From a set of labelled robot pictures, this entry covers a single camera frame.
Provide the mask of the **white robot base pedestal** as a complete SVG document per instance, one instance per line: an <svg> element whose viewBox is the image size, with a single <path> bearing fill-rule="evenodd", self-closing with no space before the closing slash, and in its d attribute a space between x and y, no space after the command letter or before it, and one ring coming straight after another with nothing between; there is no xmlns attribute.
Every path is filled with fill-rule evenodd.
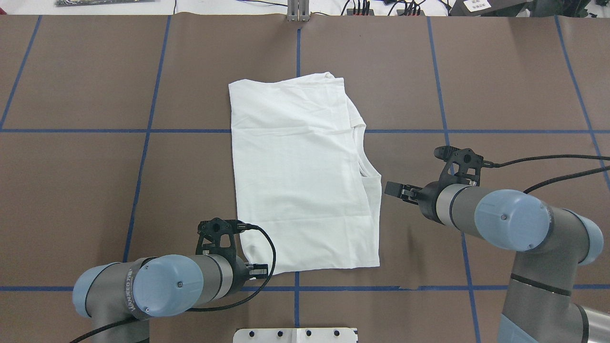
<svg viewBox="0 0 610 343"><path fill-rule="evenodd" d="M233 336L233 343L357 343L356 328L244 328Z"/></svg>

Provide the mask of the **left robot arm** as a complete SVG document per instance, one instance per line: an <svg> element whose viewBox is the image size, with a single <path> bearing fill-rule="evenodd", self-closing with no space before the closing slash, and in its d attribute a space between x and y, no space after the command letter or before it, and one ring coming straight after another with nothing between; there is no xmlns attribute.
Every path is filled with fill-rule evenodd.
<svg viewBox="0 0 610 343"><path fill-rule="evenodd" d="M239 291L248 280L268 282L274 268L219 254L170 254L93 267L72 291L76 312L91 319L93 330L74 341L148 343L152 318L215 311L207 304Z"/></svg>

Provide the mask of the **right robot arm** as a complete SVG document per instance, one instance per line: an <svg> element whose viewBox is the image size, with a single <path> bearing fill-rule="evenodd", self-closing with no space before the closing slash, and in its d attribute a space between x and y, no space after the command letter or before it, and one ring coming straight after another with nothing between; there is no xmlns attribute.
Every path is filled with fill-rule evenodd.
<svg viewBox="0 0 610 343"><path fill-rule="evenodd" d="M516 252L499 343L610 340L608 313L571 299L577 268L593 263L603 251L603 233L592 220L511 189L387 182L384 193L418 205L430 220Z"/></svg>

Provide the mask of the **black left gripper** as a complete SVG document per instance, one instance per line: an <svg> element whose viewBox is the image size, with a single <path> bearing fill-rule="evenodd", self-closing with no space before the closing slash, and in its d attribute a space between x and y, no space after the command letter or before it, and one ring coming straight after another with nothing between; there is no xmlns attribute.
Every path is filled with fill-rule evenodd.
<svg viewBox="0 0 610 343"><path fill-rule="evenodd" d="M238 255L224 258L232 270L232 282L227 293L237 293L249 279L266 279L269 276L267 263L246 263Z"/></svg>

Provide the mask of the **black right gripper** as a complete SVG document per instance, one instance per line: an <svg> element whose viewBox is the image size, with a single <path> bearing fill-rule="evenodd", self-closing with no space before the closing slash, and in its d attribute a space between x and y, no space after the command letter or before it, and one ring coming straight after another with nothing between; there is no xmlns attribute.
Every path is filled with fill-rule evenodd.
<svg viewBox="0 0 610 343"><path fill-rule="evenodd" d="M430 182L421 188L416 185L386 182L384 194L407 203L418 203L420 212L429 220L442 223L437 213L437 200L442 191L439 182Z"/></svg>

